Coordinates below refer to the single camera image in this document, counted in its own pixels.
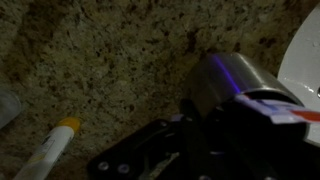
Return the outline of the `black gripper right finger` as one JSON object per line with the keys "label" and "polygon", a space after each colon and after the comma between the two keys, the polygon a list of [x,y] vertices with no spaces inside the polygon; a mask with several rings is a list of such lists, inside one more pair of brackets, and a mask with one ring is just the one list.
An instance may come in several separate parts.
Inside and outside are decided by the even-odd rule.
{"label": "black gripper right finger", "polygon": [[306,123],[273,124],[235,98],[214,108],[208,117],[230,148],[262,178],[320,180],[319,147],[305,141]]}

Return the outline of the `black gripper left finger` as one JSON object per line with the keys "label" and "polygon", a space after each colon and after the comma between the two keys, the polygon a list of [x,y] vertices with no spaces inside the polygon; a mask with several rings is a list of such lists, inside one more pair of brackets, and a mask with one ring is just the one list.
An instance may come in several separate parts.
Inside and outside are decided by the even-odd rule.
{"label": "black gripper left finger", "polygon": [[157,180],[212,180],[209,146],[194,104],[183,99],[171,119],[157,119],[95,156],[90,180],[144,180],[165,161]]}

